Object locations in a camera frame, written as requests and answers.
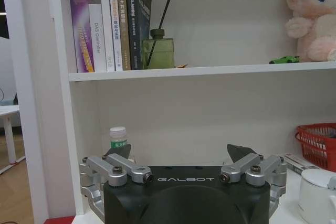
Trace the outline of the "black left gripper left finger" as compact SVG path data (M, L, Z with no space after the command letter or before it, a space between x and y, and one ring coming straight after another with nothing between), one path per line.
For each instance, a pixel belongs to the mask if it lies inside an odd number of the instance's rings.
M112 153L102 157L89 156L79 165L80 191L88 199L90 209L105 221L103 186L124 186L128 178L136 184L148 184L154 180L148 166L140 166L131 160Z

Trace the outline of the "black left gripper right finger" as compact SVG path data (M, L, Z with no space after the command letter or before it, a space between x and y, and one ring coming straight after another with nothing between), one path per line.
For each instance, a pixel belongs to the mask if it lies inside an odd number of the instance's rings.
M223 184L236 184L245 181L248 188L261 189L269 185L266 192L269 200L268 217L271 218L277 210L280 197L286 193L287 163L282 156L271 155L264 158L249 147L227 144L231 160L230 165L220 169L219 180Z

